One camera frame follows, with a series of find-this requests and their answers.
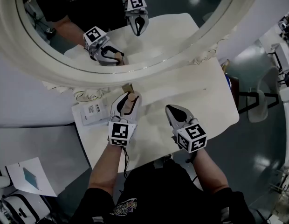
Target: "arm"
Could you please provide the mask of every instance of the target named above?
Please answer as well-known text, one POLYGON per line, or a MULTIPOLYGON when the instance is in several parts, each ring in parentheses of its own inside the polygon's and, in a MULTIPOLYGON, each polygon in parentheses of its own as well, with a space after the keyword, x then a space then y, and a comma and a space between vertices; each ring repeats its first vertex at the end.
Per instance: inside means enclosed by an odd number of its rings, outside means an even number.
POLYGON ((85 46, 84 40, 83 40, 83 34, 84 32, 71 20, 68 16, 65 16, 63 19, 56 21, 53 23, 55 29, 57 32, 67 40, 85 46))
POLYGON ((204 149, 197 151, 193 166, 205 192, 214 194, 229 187, 224 173, 204 149))
POLYGON ((89 189, 102 189, 112 196, 122 147, 108 143, 89 179, 89 189))

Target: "mirror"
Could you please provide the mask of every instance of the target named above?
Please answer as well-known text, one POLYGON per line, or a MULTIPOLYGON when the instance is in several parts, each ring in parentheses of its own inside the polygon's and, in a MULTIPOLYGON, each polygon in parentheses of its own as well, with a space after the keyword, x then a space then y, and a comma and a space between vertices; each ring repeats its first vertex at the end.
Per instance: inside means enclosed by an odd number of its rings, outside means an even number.
MULTIPOLYGON (((110 35, 110 41, 123 50, 126 65, 154 58, 160 52, 150 52, 153 49, 172 46, 192 36, 210 18, 221 0, 145 2, 149 18, 155 19, 140 37, 134 36, 130 27, 124 30, 122 38, 115 33, 110 35)), ((83 33, 94 26, 108 32, 127 25, 125 0, 23 0, 23 3, 37 34, 59 53, 89 64, 79 66, 82 70, 91 70, 97 64, 82 47, 75 47, 84 46, 83 33)))
MULTIPOLYGON (((195 57, 229 34, 254 2, 162 0, 163 4, 158 5, 158 0, 146 1, 151 18, 141 36, 135 36, 130 26, 107 33, 125 54, 123 66, 102 66, 90 59, 83 46, 68 46, 65 39, 63 44, 67 45, 61 45, 63 38, 54 31, 53 23, 42 16, 43 11, 34 0, 0 0, 0 53, 24 72, 54 84, 84 88, 123 85, 192 64, 195 57)), ((112 10, 109 4, 106 6, 102 11, 112 10)), ((99 13, 93 7, 84 11, 90 11, 92 17, 99 13)))

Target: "black cable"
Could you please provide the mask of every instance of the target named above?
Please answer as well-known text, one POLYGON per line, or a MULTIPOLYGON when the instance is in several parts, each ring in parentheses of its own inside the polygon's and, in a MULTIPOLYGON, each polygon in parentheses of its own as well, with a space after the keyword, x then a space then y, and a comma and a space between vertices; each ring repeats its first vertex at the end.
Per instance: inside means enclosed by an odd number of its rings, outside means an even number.
POLYGON ((126 148, 122 147, 122 149, 124 150, 124 154, 125 154, 125 169, 124 169, 124 177, 127 179, 128 175, 127 175, 127 168, 128 168, 128 162, 129 162, 129 156, 127 154, 126 148))
POLYGON ((192 182, 194 182, 194 181, 195 181, 195 179, 197 179, 197 176, 195 176, 195 178, 193 178, 192 182))

